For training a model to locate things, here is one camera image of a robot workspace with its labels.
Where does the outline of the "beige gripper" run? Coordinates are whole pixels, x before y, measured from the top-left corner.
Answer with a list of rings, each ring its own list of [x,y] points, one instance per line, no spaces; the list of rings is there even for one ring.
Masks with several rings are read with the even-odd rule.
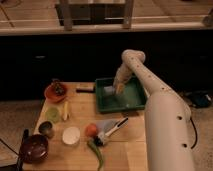
[[[132,71],[127,67],[126,64],[122,64],[115,75],[113,87],[115,88],[115,93],[120,94],[123,92],[125,84],[129,81],[132,76]]]

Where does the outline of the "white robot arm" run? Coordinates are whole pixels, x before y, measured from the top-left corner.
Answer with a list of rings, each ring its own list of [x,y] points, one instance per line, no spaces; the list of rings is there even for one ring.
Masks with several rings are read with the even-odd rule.
[[[187,130],[190,107],[144,65],[143,51],[127,49],[121,58],[113,82],[115,92],[120,94],[135,75],[149,94],[144,109],[148,170],[195,171]]]

